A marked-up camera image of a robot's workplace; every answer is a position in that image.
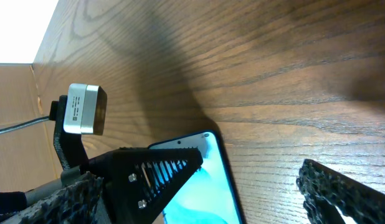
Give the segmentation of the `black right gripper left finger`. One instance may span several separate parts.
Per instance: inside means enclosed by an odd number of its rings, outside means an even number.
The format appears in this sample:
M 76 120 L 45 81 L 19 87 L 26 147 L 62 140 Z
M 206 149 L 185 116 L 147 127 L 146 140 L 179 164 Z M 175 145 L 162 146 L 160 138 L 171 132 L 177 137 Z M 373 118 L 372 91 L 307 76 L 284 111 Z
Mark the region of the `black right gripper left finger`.
M 89 172 L 28 192 L 0 193 L 0 223 L 97 223 L 103 179 Z

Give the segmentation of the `blue Samsung Galaxy smartphone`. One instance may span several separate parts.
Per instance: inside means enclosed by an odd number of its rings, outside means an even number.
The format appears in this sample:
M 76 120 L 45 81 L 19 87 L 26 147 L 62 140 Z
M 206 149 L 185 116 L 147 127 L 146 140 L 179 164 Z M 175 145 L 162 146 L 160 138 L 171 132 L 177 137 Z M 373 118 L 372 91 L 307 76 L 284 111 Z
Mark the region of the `blue Samsung Galaxy smartphone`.
M 212 130 L 157 142 L 150 149 L 197 148 L 203 163 L 163 210 L 166 224 L 243 224 L 237 191 L 220 137 Z

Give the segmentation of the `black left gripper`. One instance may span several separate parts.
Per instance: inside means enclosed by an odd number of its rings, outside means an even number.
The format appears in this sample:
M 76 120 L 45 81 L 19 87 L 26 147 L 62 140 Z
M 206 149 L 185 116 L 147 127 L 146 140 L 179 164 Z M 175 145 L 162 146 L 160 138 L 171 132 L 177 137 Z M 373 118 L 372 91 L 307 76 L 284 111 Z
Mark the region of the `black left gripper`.
M 49 118 L 55 121 L 54 149 L 63 168 L 62 183 L 86 174 L 81 165 L 88 161 L 80 134 L 63 129 L 67 96 L 53 101 Z M 110 197 L 115 223 L 153 223 L 181 187 L 201 167 L 196 148 L 120 150 L 112 155 Z M 97 223 L 110 223 L 102 195 Z

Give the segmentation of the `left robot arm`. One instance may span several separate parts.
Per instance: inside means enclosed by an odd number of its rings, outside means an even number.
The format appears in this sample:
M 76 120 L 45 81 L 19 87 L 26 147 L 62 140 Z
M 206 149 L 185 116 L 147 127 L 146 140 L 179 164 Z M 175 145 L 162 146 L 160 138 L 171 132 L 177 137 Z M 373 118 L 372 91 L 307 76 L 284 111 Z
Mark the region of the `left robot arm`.
M 152 223 L 200 169 L 195 147 L 129 148 L 88 158 L 79 134 L 64 131 L 77 106 L 62 95 L 51 104 L 61 176 L 27 192 L 0 191 L 0 223 Z

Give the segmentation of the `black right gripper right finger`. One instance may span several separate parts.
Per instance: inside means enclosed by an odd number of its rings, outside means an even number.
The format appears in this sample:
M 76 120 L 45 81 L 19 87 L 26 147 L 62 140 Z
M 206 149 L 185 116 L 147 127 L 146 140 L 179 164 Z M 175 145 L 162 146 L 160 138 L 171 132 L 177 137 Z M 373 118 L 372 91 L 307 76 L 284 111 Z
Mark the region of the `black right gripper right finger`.
M 310 223 L 385 223 L 385 194 L 305 159 L 296 180 Z

